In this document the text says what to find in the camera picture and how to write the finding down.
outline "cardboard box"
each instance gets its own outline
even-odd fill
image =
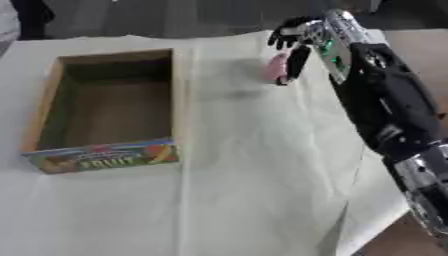
[[[178,161],[171,50],[59,57],[22,155],[46,173]]]

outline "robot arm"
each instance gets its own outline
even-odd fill
[[[322,18],[288,20],[268,44],[296,44],[287,61],[287,84],[297,78],[310,47],[330,73],[336,95],[366,145],[383,157],[416,219],[440,239],[448,236],[448,144],[437,106],[418,77],[385,44],[376,44],[342,10]]]

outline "table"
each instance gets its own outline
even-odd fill
[[[15,43],[0,60],[0,253],[350,255],[406,213],[315,55],[293,86],[264,80],[268,35]],[[56,56],[169,47],[188,103],[182,166],[48,176],[19,161]]]

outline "pink ball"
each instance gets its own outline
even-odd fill
[[[280,53],[271,59],[266,67],[266,78],[275,81],[280,76],[286,75],[286,61],[288,55],[286,53]]]

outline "box wall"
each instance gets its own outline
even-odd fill
[[[39,102],[36,112],[31,118],[26,133],[24,134],[24,140],[21,146],[22,152],[26,153],[36,150],[63,73],[64,65],[59,59],[56,59],[51,69],[50,76],[48,77],[42,99]]]
[[[73,113],[76,81],[67,73],[61,76],[59,86],[48,111],[36,150],[64,148],[64,136]]]
[[[50,174],[178,161],[176,146],[169,139],[46,150],[28,153],[25,157],[33,165]]]

